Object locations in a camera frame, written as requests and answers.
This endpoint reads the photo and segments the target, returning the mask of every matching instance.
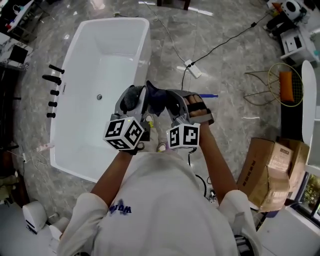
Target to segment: white device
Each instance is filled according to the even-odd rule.
[[[200,124],[179,124],[166,131],[170,149],[188,149],[199,147]]]
[[[39,201],[24,205],[22,212],[27,228],[34,234],[37,234],[46,224],[46,211]]]
[[[292,52],[296,49],[298,49],[296,41],[295,41],[295,37],[291,36],[289,37],[286,41],[285,41],[286,46],[288,47],[288,52]]]
[[[287,0],[281,4],[281,8],[290,20],[295,20],[300,15],[301,6],[294,0]]]
[[[132,116],[108,121],[103,140],[116,150],[134,150],[143,133],[144,129]]]
[[[191,59],[188,59],[184,65],[187,67],[188,65],[191,65],[192,61]],[[196,65],[191,65],[191,67],[188,67],[188,70],[191,72],[191,74],[195,77],[195,78],[198,78],[202,75],[202,72],[200,71],[199,68],[197,68]]]

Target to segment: person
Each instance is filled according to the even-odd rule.
[[[191,95],[185,102],[202,99]],[[207,110],[189,114],[202,116]],[[239,235],[249,242],[250,255],[260,255],[248,198],[238,190],[208,122],[200,125],[199,145],[218,208],[203,196],[192,169],[175,151],[160,147],[162,152],[136,156],[120,151],[91,193],[77,199],[57,255],[238,256]]]
[[[294,0],[285,1],[281,7],[283,10],[263,26],[272,39],[277,39],[283,32],[295,29],[299,22],[307,24],[310,18],[307,9]]]

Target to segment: gray marble floor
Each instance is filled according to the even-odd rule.
[[[191,0],[190,10],[157,7],[150,0],[150,7],[158,13],[159,19],[167,26],[183,59],[196,60],[214,46],[238,34],[251,23],[265,15],[263,0]],[[49,64],[61,66],[69,44],[82,21],[111,18],[114,12],[127,16],[144,17],[150,21],[152,56],[147,79],[162,89],[181,88],[184,64],[174,52],[166,30],[159,22],[153,22],[155,15],[143,2],[138,0],[63,0],[49,6],[49,17],[39,24],[37,38],[30,43],[34,54],[28,71],[16,88],[21,102],[14,103],[14,140],[23,146],[27,159],[39,145],[50,140],[49,91],[52,83],[41,79],[50,74]],[[218,142],[235,179],[238,178],[252,137],[275,139],[280,127],[280,106],[274,102],[264,107],[248,104],[245,93],[264,90],[259,81],[247,71],[267,70],[279,62],[279,44],[270,39],[263,30],[269,17],[245,34],[219,47],[196,65],[203,75],[195,79],[187,72],[184,89],[197,93],[218,94],[218,98],[206,99],[212,109],[215,123],[211,130]],[[159,136],[169,127],[168,113],[155,120]],[[22,153],[21,148],[14,151]],[[180,152],[185,159],[185,151]],[[49,159],[49,152],[43,153]],[[25,164],[24,178],[29,197],[39,200],[50,215],[53,212],[70,217],[77,197],[90,191],[93,183],[57,170],[41,156]],[[22,170],[20,158],[15,165]],[[207,178],[207,168],[201,150],[191,155],[192,169]]]

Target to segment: electrical outlet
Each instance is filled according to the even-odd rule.
[[[187,67],[188,65],[191,65],[192,61],[191,59],[188,59],[184,65]],[[200,71],[200,69],[194,64],[191,65],[191,67],[188,67],[188,70],[190,71],[190,73],[195,77],[198,78],[202,75],[202,72]]]

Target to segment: window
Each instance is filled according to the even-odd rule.
[[[306,172],[295,200],[292,208],[320,228],[320,177]]]

